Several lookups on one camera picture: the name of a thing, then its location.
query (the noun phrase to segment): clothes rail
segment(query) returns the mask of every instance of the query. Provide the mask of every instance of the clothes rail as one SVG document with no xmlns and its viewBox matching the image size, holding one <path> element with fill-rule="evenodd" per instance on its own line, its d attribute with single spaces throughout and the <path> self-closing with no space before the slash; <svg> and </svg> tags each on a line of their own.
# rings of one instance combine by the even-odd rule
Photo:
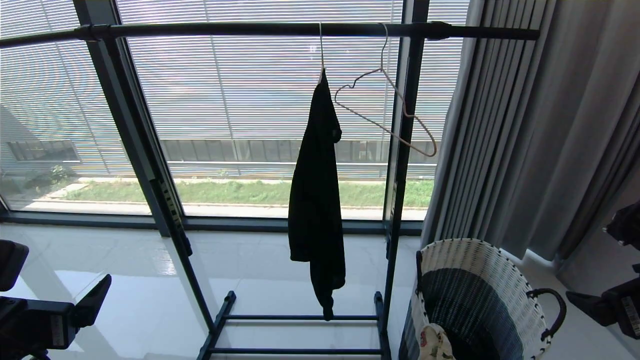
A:
<svg viewBox="0 0 640 360">
<path fill-rule="evenodd" d="M 414 24 L 386 24 L 389 37 L 425 38 L 442 40 L 449 37 L 495 38 L 512 40 L 536 40 L 539 30 L 486 28 L 480 26 L 453 26 L 446 22 Z M 84 25 L 71 30 L 38 33 L 21 37 L 0 39 L 0 48 L 42 44 L 64 40 L 98 41 L 117 37 L 164 37 L 194 35 L 244 35 L 244 36 L 319 36 L 318 23 L 285 22 L 187 22 L 180 24 L 138 25 Z M 322 24 L 324 37 L 384 37 L 383 26 L 377 23 Z"/>
<path fill-rule="evenodd" d="M 510 40 L 537 40 L 540 31 L 533 29 L 510 28 L 485 28 L 473 26 L 452 26 L 444 22 L 416 22 L 413 24 L 386 24 L 389 37 L 411 38 L 409 52 L 412 48 L 422 49 L 424 40 L 442 40 L 449 37 L 493 38 Z M 123 62 L 121 48 L 116 41 L 119 37 L 159 37 L 159 36 L 193 36 L 193 35 L 244 35 L 244 36 L 319 36 L 318 23 L 262 23 L 262 22 L 206 22 L 183 24 L 138 24 L 138 25 L 83 25 L 76 29 L 54 31 L 50 33 L 38 33 L 21 37 L 0 38 L 0 48 L 17 47 L 22 45 L 43 44 L 47 42 L 65 40 L 84 40 L 88 43 L 104 41 L 108 50 L 108 58 L 114 64 L 114 72 L 123 84 L 127 81 L 127 66 Z M 381 24 L 367 23 L 323 23 L 322 36 L 324 37 L 385 37 L 385 28 Z M 413 74 L 420 70 L 419 61 L 410 64 Z M 129 93 L 134 89 L 132 85 L 126 86 Z M 232 315 L 231 309 L 236 301 L 236 294 L 230 291 L 225 297 L 224 303 L 215 320 L 211 319 L 205 304 L 200 285 L 193 275 L 193 266 L 188 259 L 185 249 L 176 245 L 182 255 L 180 262 L 186 272 L 192 275 L 193 281 L 189 282 L 194 296 L 203 316 L 209 321 L 207 327 L 209 335 L 200 349 L 198 360 L 209 359 L 212 354 L 278 354 L 278 355 L 380 355 L 382 360 L 391 359 L 391 350 L 387 334 L 387 323 L 390 311 L 391 292 L 396 265 L 399 231 L 393 226 L 387 228 L 387 279 L 385 281 L 385 298 L 377 291 L 374 294 L 375 315 L 337 315 L 334 321 L 362 321 L 373 322 L 377 326 L 380 346 L 378 348 L 363 349 L 317 349 L 317 348 L 221 348 L 216 343 L 227 321 L 315 321 L 322 320 L 317 315 Z M 176 244 L 182 239 L 172 235 Z"/>
</svg>

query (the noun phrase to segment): woven basket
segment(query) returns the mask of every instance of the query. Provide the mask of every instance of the woven basket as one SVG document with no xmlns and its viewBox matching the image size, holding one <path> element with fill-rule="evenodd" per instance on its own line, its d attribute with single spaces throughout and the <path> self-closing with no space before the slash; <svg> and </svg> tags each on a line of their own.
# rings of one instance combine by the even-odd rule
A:
<svg viewBox="0 0 640 360">
<path fill-rule="evenodd" d="M 417 252 L 412 318 L 419 337 L 441 326 L 456 360 L 539 359 L 566 314 L 560 294 L 533 290 L 500 249 L 481 240 L 436 241 Z M 536 297 L 550 293 L 560 314 L 547 328 Z"/>
</svg>

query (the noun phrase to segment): wire hanger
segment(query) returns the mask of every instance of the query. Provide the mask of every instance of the wire hanger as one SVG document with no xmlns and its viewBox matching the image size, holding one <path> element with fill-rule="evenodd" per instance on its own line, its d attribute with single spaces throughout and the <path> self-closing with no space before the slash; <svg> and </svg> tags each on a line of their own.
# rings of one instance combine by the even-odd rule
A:
<svg viewBox="0 0 640 360">
<path fill-rule="evenodd" d="M 322 63 L 322 69 L 320 69 L 320 76 L 318 77 L 318 83 L 322 81 L 322 73 L 324 72 L 324 49 L 322 47 L 322 22 L 319 23 L 320 27 L 320 61 Z"/>
<path fill-rule="evenodd" d="M 382 130 L 386 131 L 386 132 L 387 132 L 387 133 L 389 133 L 391 136 L 393 136 L 394 138 L 398 139 L 401 143 L 403 143 L 403 144 L 405 144 L 405 145 L 409 146 L 409 147 L 410 147 L 410 148 L 412 148 L 413 150 L 415 150 L 415 151 L 417 151 L 417 152 L 419 152 L 419 153 L 421 153 L 422 155 L 425 155 L 425 156 L 427 156 L 427 157 L 433 157 L 433 156 L 435 156 L 436 152 L 438 151 L 438 150 L 437 150 L 437 147 L 436 147 L 436 140 L 433 138 L 433 135 L 431 134 L 431 131 L 429 131 L 429 129 L 427 129 L 427 127 L 426 127 L 426 126 L 424 125 L 424 123 L 420 120 L 420 118 L 418 118 L 418 116 L 416 116 L 415 114 L 414 114 L 414 115 L 409 115 L 409 114 L 407 114 L 407 112 L 406 112 L 406 102 L 405 102 L 405 100 L 404 100 L 404 96 L 402 96 L 402 95 L 400 94 L 400 90 L 398 90 L 398 88 L 396 87 L 396 85 L 394 84 L 394 82 L 391 80 L 391 78 L 390 78 L 390 77 L 389 77 L 389 75 L 387 74 L 387 71 L 386 71 L 386 70 L 385 70 L 385 68 L 384 68 L 384 65 L 383 65 L 383 64 L 384 64 L 384 61 L 383 61 L 383 59 L 384 59 L 384 54 L 385 54 L 385 48 L 387 47 L 387 42 L 389 41 L 389 32 L 388 32 L 388 30 L 387 30 L 387 25 L 385 25 L 385 24 L 383 24 L 383 23 L 380 23 L 380 25 L 382 25 L 382 26 L 385 28 L 385 34 L 386 34 L 386 36 L 387 36 L 387 37 L 386 37 L 386 39 L 385 39 L 385 45 L 383 45 L 383 46 L 382 46 L 382 51 L 380 52 L 380 67 L 379 67 L 379 68 L 377 68 L 376 70 L 372 70 L 372 71 L 369 71 L 369 72 L 365 72 L 364 74 L 362 74 L 362 75 L 358 76 L 358 77 L 353 81 L 353 84 L 352 84 L 352 85 L 350 85 L 350 84 L 346 84 L 346 85 L 343 85 L 342 87 L 340 87 L 340 88 L 335 92 L 335 95 L 333 96 L 333 101 L 334 101 L 336 104 L 338 104 L 340 107 L 342 107 L 342 108 L 344 108 L 345 110 L 348 110 L 349 112 L 351 112 L 352 114 L 358 115 L 359 117 L 361 117 L 361 118 L 365 119 L 366 121 L 370 122 L 371 124 L 374 124 L 375 126 L 378 126 L 380 129 L 382 129 Z M 322 51 L 322 33 L 320 34 L 320 49 L 321 49 L 321 51 Z M 352 109 L 351 109 L 351 108 L 349 108 L 348 106 L 346 106 L 346 105 L 344 105 L 344 104 L 341 104 L 341 103 L 338 101 L 338 93 L 339 93 L 342 89 L 347 88 L 347 87 L 348 87 L 348 88 L 350 88 L 350 89 L 353 89 L 353 88 L 356 86 L 356 83 L 358 82 L 358 80 L 360 80 L 360 79 L 364 78 L 364 77 L 365 77 L 365 76 L 367 76 L 367 75 L 374 74 L 374 73 L 376 73 L 376 72 L 381 72 L 381 73 L 385 76 L 385 78 L 387 79 L 387 82 L 388 82 L 389 84 L 391 84 L 391 86 L 392 86 L 392 87 L 394 88 L 394 90 L 395 90 L 395 93 L 400 97 L 400 100 L 402 100 L 402 111 L 403 111 L 404 115 L 405 115 L 406 117 L 408 117 L 408 118 L 412 118 L 412 119 L 418 120 L 418 123 L 420 123 L 420 125 L 422 126 L 422 128 L 427 132 L 427 134 L 429 135 L 429 138 L 431 139 L 431 143 L 433 144 L 433 152 L 432 152 L 431 154 L 427 154 L 426 152 L 424 152 L 424 151 L 422 151 L 422 150 L 418 149 L 417 147 L 413 146 L 411 143 L 409 143 L 409 142 L 407 142 L 406 140 L 403 140 L 402 138 L 400 138 L 400 136 L 397 136 L 396 134 L 394 134 L 394 133 L 393 133 L 393 131 L 391 131 L 391 130 L 387 129 L 385 126 L 382 126 L 382 125 L 380 125 L 379 123 L 377 123 L 377 122 L 375 122 L 375 121 L 373 121 L 373 120 L 371 120 L 371 119 L 368 119 L 368 118 L 367 118 L 367 117 L 365 117 L 364 115 L 359 114 L 357 111 L 352 110 Z"/>
</svg>

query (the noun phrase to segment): curtain fold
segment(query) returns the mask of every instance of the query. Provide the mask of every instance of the curtain fold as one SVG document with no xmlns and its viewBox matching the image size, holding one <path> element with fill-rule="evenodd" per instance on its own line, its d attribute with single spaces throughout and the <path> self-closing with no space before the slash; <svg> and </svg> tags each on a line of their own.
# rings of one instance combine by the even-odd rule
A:
<svg viewBox="0 0 640 360">
<path fill-rule="evenodd" d="M 640 2 L 473 1 L 422 246 L 480 238 L 567 258 L 640 162 Z M 400 359 L 416 359 L 410 316 Z"/>
</svg>

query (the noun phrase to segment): hanging clothes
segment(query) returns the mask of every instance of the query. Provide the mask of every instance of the hanging clothes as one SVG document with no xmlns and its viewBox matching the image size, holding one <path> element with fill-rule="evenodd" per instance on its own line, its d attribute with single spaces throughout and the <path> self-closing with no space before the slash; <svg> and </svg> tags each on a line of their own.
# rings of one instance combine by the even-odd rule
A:
<svg viewBox="0 0 640 360">
<path fill-rule="evenodd" d="M 289 197 L 289 247 L 293 261 L 309 262 L 311 283 L 326 321 L 333 290 L 344 286 L 344 242 L 333 145 L 342 131 L 322 70 L 314 90 Z"/>
</svg>

